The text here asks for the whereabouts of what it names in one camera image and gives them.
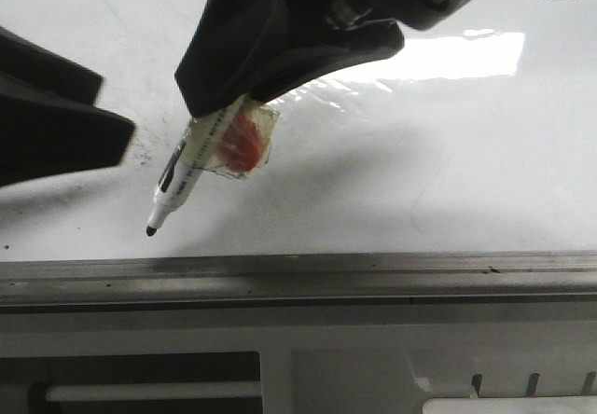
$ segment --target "black mark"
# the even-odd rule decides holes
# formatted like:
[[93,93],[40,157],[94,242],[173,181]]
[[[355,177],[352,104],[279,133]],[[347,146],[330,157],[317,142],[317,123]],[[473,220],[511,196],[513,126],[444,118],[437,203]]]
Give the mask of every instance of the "black mark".
[[531,374],[531,376],[529,377],[529,382],[526,385],[525,396],[535,397],[535,394],[537,393],[537,385],[539,384],[539,377],[540,375],[536,372],[534,374]]
[[593,384],[595,383],[595,377],[597,377],[596,372],[589,372],[587,374],[585,382],[582,385],[582,390],[580,391],[581,395],[590,395],[593,389]]
[[480,396],[480,394],[481,394],[481,383],[482,382],[483,382],[483,376],[481,374],[473,375],[473,380],[471,381],[470,384],[473,385],[473,388],[475,389],[475,393],[477,393],[477,396]]

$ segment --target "red object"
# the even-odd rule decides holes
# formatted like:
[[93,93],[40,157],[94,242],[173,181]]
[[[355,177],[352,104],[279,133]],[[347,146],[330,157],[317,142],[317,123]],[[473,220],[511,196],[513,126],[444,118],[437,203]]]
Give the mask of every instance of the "red object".
[[245,111],[240,111],[234,118],[216,154],[234,173],[248,173],[261,161],[263,145],[259,131]]

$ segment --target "metal rail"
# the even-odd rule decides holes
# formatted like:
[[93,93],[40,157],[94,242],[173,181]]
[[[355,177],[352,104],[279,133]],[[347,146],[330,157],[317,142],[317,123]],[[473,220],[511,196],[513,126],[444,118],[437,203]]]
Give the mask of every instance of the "metal rail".
[[261,255],[0,264],[0,306],[542,295],[597,295],[597,253]]

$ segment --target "white table surface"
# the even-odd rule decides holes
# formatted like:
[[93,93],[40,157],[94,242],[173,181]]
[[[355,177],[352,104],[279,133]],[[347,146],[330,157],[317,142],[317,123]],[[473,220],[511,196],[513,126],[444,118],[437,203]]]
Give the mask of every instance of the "white table surface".
[[104,76],[123,165],[0,188],[0,262],[597,249],[597,0],[474,0],[394,59],[275,103],[270,163],[204,175],[149,239],[205,0],[0,0],[0,25]]

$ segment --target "marker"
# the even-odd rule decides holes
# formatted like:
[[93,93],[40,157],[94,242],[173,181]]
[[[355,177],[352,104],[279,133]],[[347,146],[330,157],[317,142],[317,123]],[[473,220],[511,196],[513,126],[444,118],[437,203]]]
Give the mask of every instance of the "marker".
[[170,213],[185,203],[245,99],[243,95],[224,109],[189,121],[156,186],[154,208],[146,229],[149,237],[161,228]]

